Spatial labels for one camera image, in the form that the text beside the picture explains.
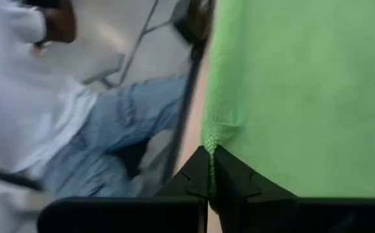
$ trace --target denim jeans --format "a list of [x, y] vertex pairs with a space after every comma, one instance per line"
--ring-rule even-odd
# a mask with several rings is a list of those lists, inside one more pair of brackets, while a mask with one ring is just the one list
[[140, 195], [142, 179], [129, 180], [111, 152], [174, 127], [186, 82], [150, 80], [100, 95], [80, 131], [49, 161], [43, 189], [56, 197]]

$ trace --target person's arm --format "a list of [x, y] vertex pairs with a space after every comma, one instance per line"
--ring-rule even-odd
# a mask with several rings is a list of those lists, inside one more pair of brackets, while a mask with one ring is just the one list
[[70, 0], [61, 0], [59, 9], [39, 8], [45, 18], [46, 35], [43, 41], [71, 43], [76, 38], [76, 18]]

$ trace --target green cloth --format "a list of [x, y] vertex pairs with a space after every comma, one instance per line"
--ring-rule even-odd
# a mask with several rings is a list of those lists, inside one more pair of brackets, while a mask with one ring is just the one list
[[301, 197], [375, 197], [375, 1], [218, 0], [207, 85], [210, 153]]

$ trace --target person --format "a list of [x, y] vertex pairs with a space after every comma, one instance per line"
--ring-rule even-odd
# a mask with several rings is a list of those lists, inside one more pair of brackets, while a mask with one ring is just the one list
[[69, 0], [60, 9], [0, 0], [0, 170], [56, 197], [142, 195], [113, 153], [175, 126], [186, 78], [91, 92], [32, 52], [75, 37]]

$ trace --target white floor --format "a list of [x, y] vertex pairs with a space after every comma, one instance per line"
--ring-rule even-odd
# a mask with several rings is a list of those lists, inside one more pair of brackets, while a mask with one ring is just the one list
[[[159, 0], [147, 28], [168, 21], [176, 1]], [[121, 53], [125, 55], [124, 68], [153, 3], [154, 0], [74, 0], [78, 16], [77, 40], [70, 45], [52, 44], [44, 59], [80, 81], [116, 66]], [[187, 72], [188, 66], [188, 46], [171, 26], [165, 26], [147, 34], [141, 41], [124, 80], [122, 70], [109, 76], [108, 80], [114, 85], [127, 85], [149, 78], [178, 75]], [[92, 83], [89, 87], [99, 92], [107, 91], [100, 82]], [[171, 133], [164, 132], [153, 140], [149, 145], [149, 156], [160, 151], [170, 137]], [[14, 203], [20, 209], [32, 206], [40, 208], [48, 201], [44, 197], [36, 197], [29, 190], [0, 183], [0, 199], [5, 192], [14, 198]], [[11, 219], [10, 211], [0, 205], [0, 233], [36, 231], [33, 221], [23, 226], [17, 225], [18, 219]]]

